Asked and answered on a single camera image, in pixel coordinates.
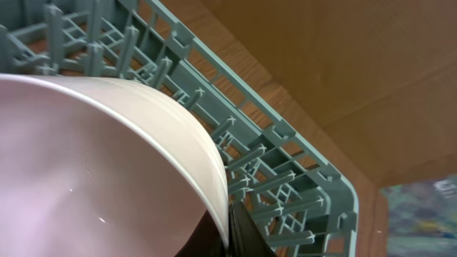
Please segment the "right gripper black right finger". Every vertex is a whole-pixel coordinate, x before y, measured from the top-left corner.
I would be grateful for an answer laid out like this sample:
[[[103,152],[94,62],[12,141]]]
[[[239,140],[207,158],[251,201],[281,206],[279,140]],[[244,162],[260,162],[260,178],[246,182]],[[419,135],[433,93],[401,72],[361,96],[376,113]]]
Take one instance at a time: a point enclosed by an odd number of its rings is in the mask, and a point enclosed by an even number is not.
[[[233,257],[276,257],[240,201],[229,206],[229,233]]]

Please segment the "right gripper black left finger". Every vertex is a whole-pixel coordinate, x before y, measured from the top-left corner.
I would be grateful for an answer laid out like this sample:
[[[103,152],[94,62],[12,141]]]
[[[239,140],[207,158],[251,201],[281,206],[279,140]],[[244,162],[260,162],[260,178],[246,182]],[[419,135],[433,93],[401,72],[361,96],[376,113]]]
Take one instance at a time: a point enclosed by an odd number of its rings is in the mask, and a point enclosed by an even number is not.
[[[175,257],[225,257],[226,249],[210,213],[206,211]]]

